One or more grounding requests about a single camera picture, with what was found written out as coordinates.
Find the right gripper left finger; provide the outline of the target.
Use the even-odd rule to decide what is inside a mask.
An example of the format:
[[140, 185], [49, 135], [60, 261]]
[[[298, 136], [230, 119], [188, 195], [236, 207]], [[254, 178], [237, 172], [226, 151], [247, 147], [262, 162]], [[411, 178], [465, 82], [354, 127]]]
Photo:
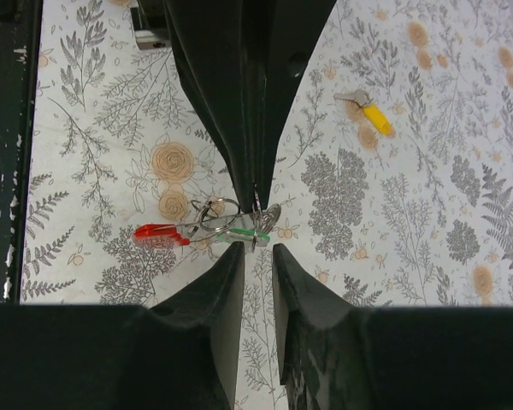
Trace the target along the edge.
[[166, 301], [0, 305], [0, 409], [231, 409], [245, 247]]

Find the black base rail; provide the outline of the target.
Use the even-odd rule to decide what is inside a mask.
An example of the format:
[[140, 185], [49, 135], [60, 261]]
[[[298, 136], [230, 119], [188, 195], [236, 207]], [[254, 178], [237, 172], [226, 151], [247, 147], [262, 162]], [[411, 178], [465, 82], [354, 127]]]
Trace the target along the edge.
[[20, 300], [42, 12], [0, 1], [0, 303]]

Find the keyring with red tag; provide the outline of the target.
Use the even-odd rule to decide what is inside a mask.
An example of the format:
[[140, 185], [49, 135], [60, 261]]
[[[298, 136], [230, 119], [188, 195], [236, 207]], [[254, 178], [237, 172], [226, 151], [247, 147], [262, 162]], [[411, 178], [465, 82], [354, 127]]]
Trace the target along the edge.
[[191, 201], [197, 211], [195, 220], [178, 224], [146, 224], [132, 234], [134, 244], [152, 249], [173, 249], [207, 242], [220, 242], [216, 236], [230, 228], [245, 228], [255, 233], [269, 233], [281, 216], [281, 205], [274, 203], [261, 208], [258, 197], [253, 209], [245, 213], [230, 198], [212, 199], [207, 202]]

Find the left key with yellow tag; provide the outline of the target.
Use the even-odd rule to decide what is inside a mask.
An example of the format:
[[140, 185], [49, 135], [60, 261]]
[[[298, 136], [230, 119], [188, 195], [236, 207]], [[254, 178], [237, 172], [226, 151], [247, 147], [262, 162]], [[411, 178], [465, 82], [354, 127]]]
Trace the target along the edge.
[[392, 124], [373, 103], [372, 98], [365, 90], [357, 89], [353, 92], [335, 93], [333, 97], [337, 100], [355, 103], [379, 133], [388, 135], [392, 132]]

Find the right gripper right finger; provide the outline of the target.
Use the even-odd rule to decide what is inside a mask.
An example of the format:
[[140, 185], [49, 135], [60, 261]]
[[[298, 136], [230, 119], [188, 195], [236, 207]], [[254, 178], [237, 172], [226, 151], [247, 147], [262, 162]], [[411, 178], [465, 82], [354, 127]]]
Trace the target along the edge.
[[291, 409], [513, 409], [513, 307], [357, 307], [273, 248]]

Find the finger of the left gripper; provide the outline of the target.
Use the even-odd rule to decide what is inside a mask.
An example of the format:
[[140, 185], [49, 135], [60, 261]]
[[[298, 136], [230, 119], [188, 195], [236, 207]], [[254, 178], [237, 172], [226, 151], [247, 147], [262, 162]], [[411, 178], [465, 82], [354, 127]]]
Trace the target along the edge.
[[274, 161], [287, 116], [334, 1], [258, 1], [265, 14], [259, 45], [256, 192], [270, 197]]
[[251, 143], [244, 118], [241, 1], [165, 1], [182, 89], [227, 164], [242, 209], [251, 209]]

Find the floral mat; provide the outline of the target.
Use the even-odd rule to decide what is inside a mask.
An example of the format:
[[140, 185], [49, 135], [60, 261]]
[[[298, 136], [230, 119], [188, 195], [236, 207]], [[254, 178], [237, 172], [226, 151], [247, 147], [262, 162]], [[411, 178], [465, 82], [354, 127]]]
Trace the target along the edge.
[[[255, 177], [265, 10], [241, 2]], [[334, 2], [260, 202], [281, 205], [280, 219], [266, 247], [239, 242], [231, 409], [291, 409], [277, 355], [277, 244], [360, 308], [513, 308], [513, 1]], [[182, 89], [172, 43], [140, 50], [132, 3], [43, 4], [21, 305], [153, 308], [233, 244], [152, 249], [132, 240], [146, 224], [195, 220], [192, 200], [239, 203]], [[357, 89], [390, 134], [333, 97]]]

